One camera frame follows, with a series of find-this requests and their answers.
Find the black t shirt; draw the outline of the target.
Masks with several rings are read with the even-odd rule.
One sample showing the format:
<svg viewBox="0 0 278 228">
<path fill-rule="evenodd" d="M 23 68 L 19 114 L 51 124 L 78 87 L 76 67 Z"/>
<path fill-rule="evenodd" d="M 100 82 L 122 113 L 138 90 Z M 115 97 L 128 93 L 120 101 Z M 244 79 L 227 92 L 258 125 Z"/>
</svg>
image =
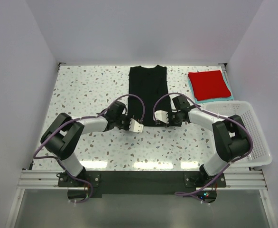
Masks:
<svg viewBox="0 0 278 228">
<path fill-rule="evenodd" d="M 159 65 L 153 68 L 131 67 L 129 72 L 129 94 L 140 97 L 145 105 L 145 115 L 142 121 L 144 126 L 158 127 L 163 125 L 156 124 L 153 120 L 153 107 L 159 98 L 168 94 L 167 67 Z M 163 98 L 156 106 L 156 110 L 172 112 L 170 97 Z M 129 96 L 128 116 L 140 120 L 142 111 L 141 102 L 137 98 Z"/>
</svg>

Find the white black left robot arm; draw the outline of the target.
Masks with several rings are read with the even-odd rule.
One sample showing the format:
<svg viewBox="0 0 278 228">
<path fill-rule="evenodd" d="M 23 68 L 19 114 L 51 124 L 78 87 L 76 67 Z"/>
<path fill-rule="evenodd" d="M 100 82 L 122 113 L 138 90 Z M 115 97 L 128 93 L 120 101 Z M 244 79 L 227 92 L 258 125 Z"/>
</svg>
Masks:
<svg viewBox="0 0 278 228">
<path fill-rule="evenodd" d="M 41 145 L 54 154 L 70 173 L 68 179 L 74 186 L 83 185 L 87 179 L 86 169 L 74 152 L 81 135 L 106 132 L 115 127 L 128 130 L 130 119 L 123 113 L 125 109 L 124 103 L 116 101 L 97 117 L 73 119 L 68 114 L 61 113 L 42 135 Z"/>
</svg>

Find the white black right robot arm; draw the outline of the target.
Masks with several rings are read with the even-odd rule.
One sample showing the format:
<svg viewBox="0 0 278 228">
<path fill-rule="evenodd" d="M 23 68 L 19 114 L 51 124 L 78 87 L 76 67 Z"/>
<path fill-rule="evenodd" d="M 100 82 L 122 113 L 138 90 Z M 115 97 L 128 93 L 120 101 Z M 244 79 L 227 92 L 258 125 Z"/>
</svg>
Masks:
<svg viewBox="0 0 278 228">
<path fill-rule="evenodd" d="M 240 116 L 215 114 L 196 104 L 191 105 L 182 95 L 173 98 L 173 104 L 176 111 L 169 115 L 173 125 L 181 126 L 186 122 L 199 125 L 213 133 L 215 153 L 199 167 L 197 177 L 191 179 L 195 184 L 210 186 L 215 182 L 215 176 L 225 167 L 251 152 L 252 138 Z"/>
</svg>

